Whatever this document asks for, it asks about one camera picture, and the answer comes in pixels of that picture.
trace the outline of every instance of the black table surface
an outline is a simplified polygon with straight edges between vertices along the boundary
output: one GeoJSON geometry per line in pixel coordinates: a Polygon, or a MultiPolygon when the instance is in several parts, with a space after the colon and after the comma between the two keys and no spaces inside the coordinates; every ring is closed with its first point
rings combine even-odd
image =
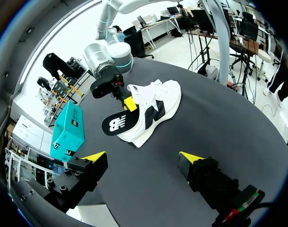
{"type": "MultiPolygon", "coordinates": [[[[107,116],[122,111],[107,95],[88,94],[83,109],[86,140],[80,156],[101,151],[108,169],[98,184],[102,200],[121,227],[208,227],[218,213],[193,192],[179,172],[179,152],[212,157],[239,189],[251,184],[273,201],[288,174],[288,148],[278,130],[252,103],[236,92],[205,78],[158,61],[135,59],[124,76],[126,84],[146,86],[160,79],[179,82],[181,103],[175,116],[160,124],[141,147],[103,133],[107,116]]],[[[257,221],[265,209],[251,215],[257,221]]]]}

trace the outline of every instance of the white floor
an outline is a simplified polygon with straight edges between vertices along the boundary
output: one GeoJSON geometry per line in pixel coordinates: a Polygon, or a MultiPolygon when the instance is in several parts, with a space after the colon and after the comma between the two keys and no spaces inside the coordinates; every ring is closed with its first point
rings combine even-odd
{"type": "MultiPolygon", "coordinates": [[[[199,54],[200,51],[200,44],[199,44],[199,37],[197,35],[193,36],[194,45],[191,46],[192,49],[192,59],[194,60],[196,57],[195,47],[197,54],[199,54]]],[[[203,47],[205,47],[205,41],[202,38],[202,44],[203,47]]],[[[190,48],[189,48],[189,38],[187,34],[183,34],[183,37],[174,38],[172,36],[164,37],[158,41],[155,42],[157,49],[146,51],[146,54],[153,54],[155,57],[155,61],[161,61],[165,63],[169,63],[172,65],[176,65],[182,68],[187,69],[191,63],[190,58],[190,48]]],[[[214,58],[219,60],[219,48],[218,48],[218,41],[213,39],[210,42],[210,58],[214,58]]],[[[257,66],[261,65],[262,60],[256,56],[251,58],[253,62],[257,62],[257,66]]],[[[230,64],[232,64],[235,61],[235,57],[230,57],[230,64]]],[[[202,62],[201,57],[198,58],[198,62],[194,62],[193,64],[193,71],[195,71],[195,68],[200,65],[202,62]]],[[[212,60],[211,65],[219,66],[219,62],[212,60]]],[[[240,67],[241,64],[237,63],[234,65],[233,74],[236,77],[236,80],[239,79],[240,75],[240,67]]],[[[272,66],[272,63],[264,63],[264,70],[266,72],[266,76],[269,80],[271,80],[272,76],[274,75],[275,71],[277,69],[277,66],[272,66]]],[[[243,79],[243,73],[244,71],[244,65],[242,66],[242,72],[241,72],[241,78],[240,81],[243,79]]],[[[279,107],[278,100],[276,95],[269,94],[268,96],[265,96],[263,94],[263,89],[266,87],[266,83],[264,80],[257,81],[256,80],[256,73],[255,70],[253,71],[251,76],[248,76],[248,80],[246,82],[247,87],[247,94],[249,100],[253,103],[253,100],[255,97],[255,106],[260,109],[268,118],[269,120],[275,125],[275,127],[278,129],[282,137],[285,141],[288,139],[288,97],[283,102],[283,107],[279,107]]],[[[242,88],[239,87],[238,93],[242,93],[242,88]]]]}

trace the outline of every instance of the black n stripe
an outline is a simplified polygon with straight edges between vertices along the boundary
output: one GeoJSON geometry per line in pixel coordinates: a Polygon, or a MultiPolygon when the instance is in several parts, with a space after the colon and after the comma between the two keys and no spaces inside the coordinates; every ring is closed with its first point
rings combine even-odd
{"type": "Polygon", "coordinates": [[[165,115],[164,102],[156,100],[156,103],[159,111],[151,106],[145,112],[145,130],[153,124],[153,120],[157,121],[165,115]]]}

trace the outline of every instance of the teal shoe box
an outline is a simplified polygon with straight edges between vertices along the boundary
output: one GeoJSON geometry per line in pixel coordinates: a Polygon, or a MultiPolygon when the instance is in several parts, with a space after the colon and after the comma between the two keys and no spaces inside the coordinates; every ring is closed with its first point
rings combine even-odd
{"type": "Polygon", "coordinates": [[[55,121],[50,155],[68,162],[84,141],[83,110],[70,100],[55,121]]]}

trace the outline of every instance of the white sneaker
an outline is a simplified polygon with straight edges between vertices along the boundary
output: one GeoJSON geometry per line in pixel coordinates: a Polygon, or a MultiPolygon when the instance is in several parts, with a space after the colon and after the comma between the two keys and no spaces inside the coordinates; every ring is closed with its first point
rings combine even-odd
{"type": "Polygon", "coordinates": [[[276,93],[276,96],[277,96],[277,99],[278,99],[279,107],[282,108],[283,103],[281,102],[281,100],[280,100],[280,98],[279,98],[279,96],[278,96],[278,93],[276,93]]]}
{"type": "Polygon", "coordinates": [[[264,94],[264,95],[267,96],[267,95],[269,94],[269,92],[270,92],[270,91],[269,91],[268,87],[264,88],[264,90],[263,90],[263,94],[264,94]]]}
{"type": "Polygon", "coordinates": [[[128,85],[133,100],[139,105],[139,120],[130,130],[117,135],[120,139],[141,147],[152,135],[154,129],[163,121],[172,118],[181,100],[181,87],[177,81],[160,80],[142,87],[128,85]]]}

